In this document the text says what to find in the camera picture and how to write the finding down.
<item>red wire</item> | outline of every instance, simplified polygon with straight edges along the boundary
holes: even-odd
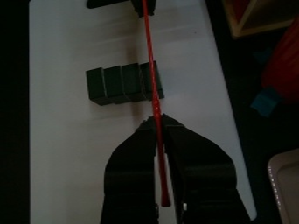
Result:
[[[148,51],[148,58],[149,58],[152,90],[153,90],[152,107],[153,107],[153,120],[155,120],[156,138],[157,138],[157,160],[159,160],[159,172],[160,172],[160,181],[161,181],[161,206],[168,207],[171,205],[171,200],[169,200],[167,178],[165,178],[161,110],[160,110],[160,101],[159,101],[159,95],[157,95],[157,90],[156,90],[155,61],[153,61],[149,21],[148,21],[148,16],[147,16],[147,0],[143,0],[143,8],[144,8],[144,28],[145,28],[147,51]]]

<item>dark green block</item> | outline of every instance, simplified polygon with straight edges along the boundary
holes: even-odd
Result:
[[[113,103],[119,104],[128,102],[128,98],[124,94],[120,66],[104,69],[104,86],[107,90],[107,98]]]
[[[131,102],[145,100],[143,93],[141,71],[139,64],[121,66],[124,93]]]
[[[151,70],[149,70],[149,62],[140,65],[141,69],[141,76],[143,76],[143,82],[144,82],[144,96],[147,100],[152,100],[152,79],[151,79]],[[163,85],[160,82],[160,75],[157,71],[157,65],[156,61],[153,62],[153,69],[155,69],[155,79],[156,79],[156,90],[159,94],[159,98],[164,98],[164,91],[163,91]]]
[[[103,73],[104,70],[101,67],[87,71],[88,98],[100,106],[111,103],[111,100],[105,96]]]

